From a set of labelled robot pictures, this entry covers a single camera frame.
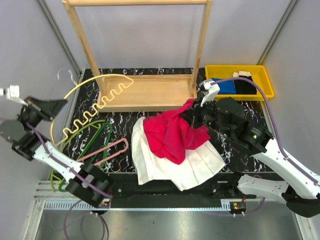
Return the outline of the white pink garment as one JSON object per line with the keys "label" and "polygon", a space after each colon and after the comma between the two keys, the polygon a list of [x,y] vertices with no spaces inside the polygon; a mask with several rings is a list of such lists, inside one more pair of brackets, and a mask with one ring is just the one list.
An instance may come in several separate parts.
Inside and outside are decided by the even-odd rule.
{"label": "white pink garment", "polygon": [[225,161],[209,141],[195,150],[187,150],[181,164],[157,157],[149,148],[144,133],[144,119],[140,117],[137,120],[131,135],[131,156],[139,185],[153,180],[170,180],[180,191],[189,190],[212,178],[225,167]]}

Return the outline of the magenta pink shirt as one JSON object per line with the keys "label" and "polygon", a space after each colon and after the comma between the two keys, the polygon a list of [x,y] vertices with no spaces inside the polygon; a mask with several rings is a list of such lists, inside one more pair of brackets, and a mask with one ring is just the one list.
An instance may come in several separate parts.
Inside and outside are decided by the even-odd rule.
{"label": "magenta pink shirt", "polygon": [[181,116],[189,109],[194,99],[188,99],[178,109],[158,113],[142,121],[150,151],[159,158],[166,158],[180,165],[187,150],[195,150],[210,139],[208,128],[192,128]]}

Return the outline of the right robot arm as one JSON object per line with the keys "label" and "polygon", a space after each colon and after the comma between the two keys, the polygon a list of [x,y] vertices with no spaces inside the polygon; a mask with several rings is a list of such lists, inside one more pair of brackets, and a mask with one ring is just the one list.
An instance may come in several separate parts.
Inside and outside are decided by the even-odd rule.
{"label": "right robot arm", "polygon": [[254,178],[236,172],[218,188],[219,197],[264,197],[285,204],[292,212],[311,218],[320,213],[320,177],[295,158],[285,156],[264,126],[247,120],[241,104],[231,97],[201,105],[196,99],[181,117],[193,128],[207,127],[238,145],[244,153],[269,166],[282,180]]}

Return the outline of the lime green hanger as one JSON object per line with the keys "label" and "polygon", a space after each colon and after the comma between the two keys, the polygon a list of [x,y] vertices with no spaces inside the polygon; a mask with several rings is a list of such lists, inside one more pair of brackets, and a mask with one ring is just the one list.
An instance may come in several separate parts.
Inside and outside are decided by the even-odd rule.
{"label": "lime green hanger", "polygon": [[[60,148],[60,151],[63,152],[63,150],[65,149],[65,147],[69,144],[69,142],[77,136],[78,133],[80,133],[81,131],[83,131],[84,129],[88,128],[88,127],[94,127],[96,129],[100,129],[101,125],[100,123],[105,122],[104,120],[96,120],[94,122],[88,123],[85,126],[83,126],[82,128],[78,129],[75,133],[73,133],[68,139],[67,141],[62,145],[62,147]],[[54,169],[52,168],[50,171],[50,176],[49,176],[49,183],[50,183],[50,187],[51,190],[53,192],[56,191],[55,186],[54,186],[54,178],[58,179],[59,181],[62,181],[59,177],[55,176],[54,174]]]}

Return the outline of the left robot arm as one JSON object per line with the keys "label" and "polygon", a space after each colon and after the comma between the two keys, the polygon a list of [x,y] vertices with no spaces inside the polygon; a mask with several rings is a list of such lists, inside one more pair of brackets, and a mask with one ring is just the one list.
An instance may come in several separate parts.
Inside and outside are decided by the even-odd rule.
{"label": "left robot arm", "polygon": [[103,199],[111,199],[114,180],[92,163],[73,160],[60,152],[53,143],[36,130],[41,121],[52,121],[67,104],[66,99],[39,100],[28,96],[8,97],[22,105],[16,119],[0,124],[0,135],[11,143],[11,149],[28,161],[36,160],[58,171],[67,186],[65,190],[97,208]]}

